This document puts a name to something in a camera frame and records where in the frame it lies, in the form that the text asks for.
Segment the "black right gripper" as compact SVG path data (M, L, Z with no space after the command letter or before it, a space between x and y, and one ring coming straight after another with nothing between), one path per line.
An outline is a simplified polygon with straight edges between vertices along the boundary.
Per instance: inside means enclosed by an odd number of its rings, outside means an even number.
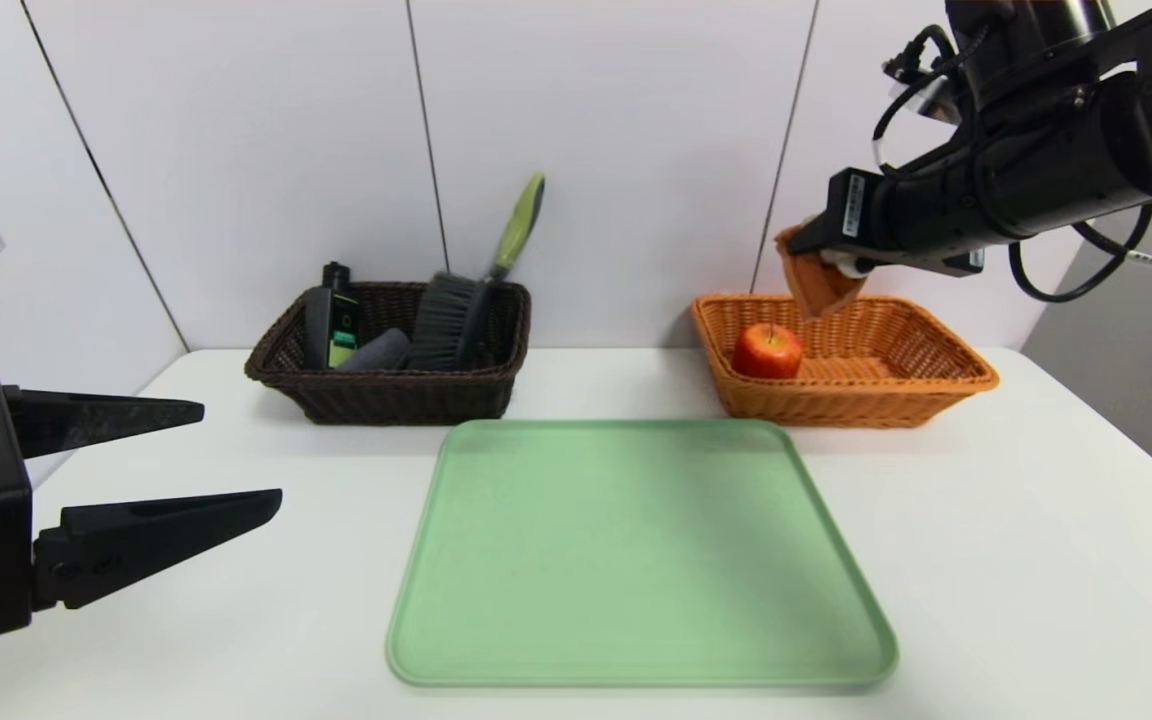
M783 240L791 255L824 251L824 262L849 278L867 278L884 266L905 266L941 275L978 275L986 245L946 205L905 209L895 183L867 170L847 168L829 181L826 213L795 225Z

